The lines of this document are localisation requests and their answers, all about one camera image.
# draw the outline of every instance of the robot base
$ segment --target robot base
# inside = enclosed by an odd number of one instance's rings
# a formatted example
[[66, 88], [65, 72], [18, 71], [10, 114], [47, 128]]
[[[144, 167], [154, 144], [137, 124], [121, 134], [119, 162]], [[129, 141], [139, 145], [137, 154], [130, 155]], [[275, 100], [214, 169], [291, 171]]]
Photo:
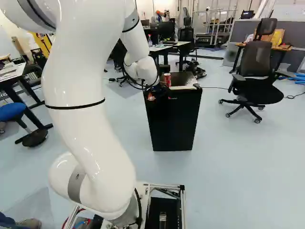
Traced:
[[[141, 229], [186, 229], [184, 185], [160, 185], [138, 182], [137, 190], [141, 199], [143, 222]], [[80, 206], [70, 214], [64, 229], [73, 229], [83, 218], [77, 217]], [[112, 223], [100, 219], [98, 226], [83, 225], [81, 228], [118, 229]], [[125, 228], [137, 229], [138, 225]]]

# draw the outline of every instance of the chair armrest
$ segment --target chair armrest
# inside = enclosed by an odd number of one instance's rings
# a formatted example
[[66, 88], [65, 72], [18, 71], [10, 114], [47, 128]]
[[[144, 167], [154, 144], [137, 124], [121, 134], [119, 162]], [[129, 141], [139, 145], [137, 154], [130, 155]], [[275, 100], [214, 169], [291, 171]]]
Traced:
[[246, 81], [246, 79], [240, 75], [240, 74], [232, 74], [233, 76], [233, 79], [232, 79], [232, 82], [229, 86], [229, 89], [228, 89], [228, 92], [231, 93], [232, 89], [233, 89], [233, 85], [236, 81]]
[[240, 74], [232, 74], [232, 76], [238, 81], [246, 81], [246, 79]]
[[275, 71], [274, 75], [277, 75], [277, 77], [279, 77], [281, 75], [286, 76], [286, 77], [291, 77], [291, 78], [295, 77], [295, 75], [291, 72], [284, 72], [284, 71], [280, 71], [280, 70]]

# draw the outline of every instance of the gray band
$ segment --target gray band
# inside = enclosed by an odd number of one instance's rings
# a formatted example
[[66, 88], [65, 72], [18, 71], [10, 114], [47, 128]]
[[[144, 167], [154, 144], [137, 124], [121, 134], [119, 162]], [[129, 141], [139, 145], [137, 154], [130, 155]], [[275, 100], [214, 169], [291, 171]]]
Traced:
[[134, 8], [131, 15], [129, 15], [127, 18], [125, 18], [125, 24], [123, 31], [129, 31], [131, 28], [133, 28], [140, 20], [138, 11], [136, 8]]
[[76, 166], [72, 172], [68, 182], [68, 195], [69, 198], [79, 204], [81, 204], [80, 191], [81, 184], [86, 176], [85, 170], [80, 166]]
[[132, 224], [136, 221], [137, 212], [138, 212], [137, 210], [138, 210], [138, 201], [137, 198], [134, 195], [132, 195], [129, 206], [124, 212], [124, 214], [116, 219], [109, 220], [109, 222], [111, 222], [113, 225], [117, 227], [123, 227]]
[[41, 27], [54, 31], [56, 29], [55, 23], [52, 22], [47, 15], [39, 8], [35, 0], [17, 0], [23, 11], [35, 23]]

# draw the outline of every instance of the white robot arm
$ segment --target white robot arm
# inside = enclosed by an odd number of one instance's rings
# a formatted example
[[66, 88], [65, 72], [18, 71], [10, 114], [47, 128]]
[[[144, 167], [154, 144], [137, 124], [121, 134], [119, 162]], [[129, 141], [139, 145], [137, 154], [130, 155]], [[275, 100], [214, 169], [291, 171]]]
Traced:
[[128, 74], [159, 82], [133, 0], [1, 0], [0, 7], [21, 28], [56, 30], [42, 86], [69, 151], [51, 166], [52, 188], [117, 226], [132, 223], [135, 169], [106, 118], [102, 75], [120, 38]]

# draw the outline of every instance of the soda can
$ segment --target soda can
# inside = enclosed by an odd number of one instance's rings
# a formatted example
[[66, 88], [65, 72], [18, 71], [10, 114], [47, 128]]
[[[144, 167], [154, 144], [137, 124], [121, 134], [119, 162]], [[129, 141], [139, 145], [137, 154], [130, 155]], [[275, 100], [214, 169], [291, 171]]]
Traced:
[[168, 87], [172, 86], [172, 75], [170, 73], [164, 73], [164, 81]]

